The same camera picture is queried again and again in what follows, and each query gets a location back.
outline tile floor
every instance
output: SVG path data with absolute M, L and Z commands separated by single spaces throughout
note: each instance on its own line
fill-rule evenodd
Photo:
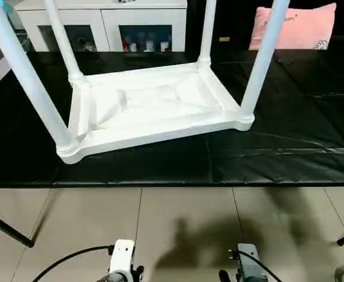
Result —
M 0 189 L 0 218 L 29 237 L 0 232 L 0 282 L 32 282 L 62 256 L 116 239 L 136 240 L 147 282 L 214 282 L 234 274 L 227 249 L 254 243 L 283 282 L 334 281 L 344 269 L 344 187 Z M 41 282 L 94 282 L 104 251 L 72 259 Z

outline black cable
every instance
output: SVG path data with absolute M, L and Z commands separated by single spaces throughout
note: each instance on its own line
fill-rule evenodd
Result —
M 109 251 L 109 255 L 111 255 L 111 253 L 113 253 L 113 249 L 114 249 L 114 245 L 111 246 L 99 246 L 99 247 L 93 247 L 93 248 L 88 248 L 88 249 L 84 249 L 84 250 L 80 250 L 77 251 L 75 253 L 69 254 L 68 256 L 65 256 L 64 258 L 61 258 L 60 260 L 57 260 L 56 262 L 54 262 L 54 264 L 48 266 L 43 272 L 41 272 L 34 280 L 33 282 L 38 282 L 43 276 L 45 276 L 49 271 L 51 271 L 53 268 L 57 267 L 58 265 L 60 265 L 61 263 L 63 263 L 64 261 L 67 261 L 69 259 L 72 259 L 73 257 L 76 257 L 80 254 L 84 254 L 84 253 L 89 253 L 90 251 L 97 251 L 97 250 L 105 250 L 107 249 Z
M 282 282 L 282 280 L 278 276 L 276 276 L 276 274 L 274 272 L 272 272 L 268 267 L 266 267 L 263 263 L 261 263 L 256 258 L 252 257 L 250 254 L 247 254 L 244 251 L 237 251 L 237 253 L 243 254 L 245 257 L 248 257 L 249 259 L 251 259 L 252 261 L 257 263 L 261 268 L 266 270 L 268 272 L 268 274 L 270 274 L 272 276 L 272 278 L 274 278 L 277 282 Z

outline black mat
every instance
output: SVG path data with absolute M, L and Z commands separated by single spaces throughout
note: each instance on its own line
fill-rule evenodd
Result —
M 65 122 L 71 88 L 58 53 L 30 53 Z M 240 102 L 254 52 L 212 69 Z M 87 75 L 192 62 L 183 53 L 79 53 Z M 275 53 L 248 132 L 226 130 L 62 163 L 22 88 L 0 82 L 0 187 L 344 185 L 344 52 Z

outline grout line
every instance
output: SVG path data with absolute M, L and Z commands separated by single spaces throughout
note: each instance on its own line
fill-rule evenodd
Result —
M 41 209 L 40 209 L 40 211 L 39 211 L 39 213 L 38 213 L 38 217 L 37 217 L 37 219 L 36 219 L 36 221 L 35 221 L 35 224 L 33 225 L 33 228 L 32 228 L 32 231 L 31 231 L 31 236 L 30 236 L 30 238 L 32 238 L 33 232 L 34 232 L 35 229 L 36 229 L 38 220 L 39 220 L 40 217 L 41 217 L 42 211 L 44 210 L 44 207 L 45 207 L 45 205 L 46 205 L 46 203 L 47 203 L 47 201 L 48 201 L 48 198 L 49 198 L 49 196 L 50 196 L 50 192 L 51 192 L 51 191 L 52 191 L 52 189 L 49 188 L 49 193 L 48 193 L 48 195 L 46 196 L 45 201 L 44 201 L 44 203 L 43 203 L 43 205 L 42 205 L 42 207 L 41 207 Z M 16 272 L 17 272 L 18 269 L 19 269 L 20 262 L 21 262 L 21 260 L 23 259 L 23 256 L 24 256 L 24 254 L 25 254 L 26 249 L 27 249 L 27 247 L 24 247 L 24 248 L 23 248 L 23 252 L 21 253 L 20 259 L 19 259 L 19 261 L 18 261 L 18 263 L 17 263 L 17 265 L 16 265 L 16 268 L 15 268 L 15 271 L 14 271 L 12 277 L 11 277 L 11 282 L 13 282 L 13 280 L 14 280 L 14 278 L 15 278 Z
M 25 254 L 26 248 L 27 248 L 27 247 L 24 246 L 23 252 L 21 253 L 20 259 L 19 259 L 19 261 L 18 261 L 18 263 L 17 263 L 17 265 L 16 265 L 16 268 L 15 268 L 15 271 L 14 271 L 12 277 L 11 277 L 11 280 L 10 280 L 11 282 L 13 282 L 13 280 L 14 280 L 14 278 L 15 278 L 15 275 L 16 275 L 16 272 L 18 272 L 18 269 L 19 269 L 19 266 L 20 266 L 20 262 L 21 262 L 21 260 L 23 259 L 23 256 L 24 256 L 24 254 Z
M 330 198 L 330 196 L 329 196 L 329 193 L 327 193 L 327 191 L 326 191 L 326 187 L 323 187 L 323 191 L 325 191 L 325 193 L 326 193 L 326 195 L 327 195 L 327 198 L 329 198 L 329 201 L 330 201 L 330 203 L 331 203 L 331 205 L 332 205 L 332 207 L 333 207 L 333 209 L 334 209 L 336 215 L 338 216 L 338 218 L 339 218 L 339 220 L 340 220 L 340 222 L 342 223 L 342 226 L 343 226 L 343 228 L 344 228 L 344 222 L 342 221 L 342 218 L 340 217 L 340 215 L 339 215 L 339 213 L 338 213 L 338 211 L 337 211 L 335 205 L 334 205 L 333 202 L 331 201 L 331 198 Z
M 40 209 L 40 212 L 39 212 L 39 214 L 38 214 L 38 217 L 37 217 L 37 219 L 36 219 L 36 222 L 35 222 L 35 224 L 34 224 L 34 226 L 33 226 L 33 228 L 32 228 L 32 231 L 31 231 L 31 238 L 33 238 L 33 233 L 34 233 L 34 231 L 36 230 L 36 227 L 37 227 L 37 224 L 38 224 L 38 222 L 39 222 L 39 220 L 40 220 L 40 217 L 42 216 L 42 212 L 44 211 L 44 208 L 45 208 L 45 206 L 46 206 L 46 203 L 48 202 L 48 199 L 49 199 L 49 196 L 50 196 L 50 194 L 52 193 L 52 188 L 49 188 L 49 193 L 48 193 L 48 195 L 46 196 L 46 198 L 45 198 L 45 201 L 44 201 L 44 204 L 42 205 L 42 207 L 41 207 L 41 209 Z
M 136 221 L 135 245 L 136 245 L 136 239 L 138 238 L 139 217 L 141 215 L 142 195 L 143 195 L 143 188 L 141 188 L 141 196 L 139 197 L 139 209 L 138 209 L 138 219 Z
M 236 201 L 236 195 L 235 195 L 234 187 L 231 187 L 231 189 L 232 189 L 233 200 L 235 202 L 235 207 L 236 207 L 236 211 L 237 211 L 238 222 L 240 224 L 240 230 L 241 230 L 241 234 L 242 234 L 242 241 L 245 242 L 245 235 L 243 234 L 241 218 L 240 218 L 240 212 L 238 211 L 238 206 L 237 206 L 237 201 Z

